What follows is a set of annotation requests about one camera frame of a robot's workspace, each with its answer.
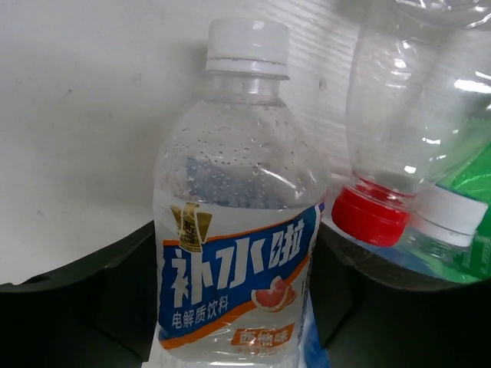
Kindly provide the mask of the red label clear bottle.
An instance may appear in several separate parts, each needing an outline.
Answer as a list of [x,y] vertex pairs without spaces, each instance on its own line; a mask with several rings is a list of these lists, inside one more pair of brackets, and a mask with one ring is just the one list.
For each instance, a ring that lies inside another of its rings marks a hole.
[[390,247],[417,194],[490,140],[490,3],[373,2],[345,116],[351,177],[332,220]]

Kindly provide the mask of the grapefruit label clear bottle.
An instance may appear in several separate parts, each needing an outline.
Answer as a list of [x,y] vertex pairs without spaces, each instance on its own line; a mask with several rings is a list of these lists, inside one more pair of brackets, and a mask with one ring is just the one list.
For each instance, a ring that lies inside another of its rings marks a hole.
[[162,367],[296,367],[330,174],[280,97],[289,30],[219,18],[210,92],[156,161]]

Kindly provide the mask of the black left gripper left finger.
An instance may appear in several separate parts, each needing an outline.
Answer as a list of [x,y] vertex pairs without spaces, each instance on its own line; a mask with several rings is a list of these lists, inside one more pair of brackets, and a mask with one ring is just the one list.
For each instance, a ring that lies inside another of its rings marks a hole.
[[154,224],[1,286],[3,367],[140,367],[157,324]]

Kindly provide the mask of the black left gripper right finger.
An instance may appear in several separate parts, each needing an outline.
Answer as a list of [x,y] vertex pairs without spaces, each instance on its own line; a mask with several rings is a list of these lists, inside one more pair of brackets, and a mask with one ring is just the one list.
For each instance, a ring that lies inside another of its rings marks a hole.
[[320,227],[310,295],[333,367],[488,367],[490,282],[407,270]]

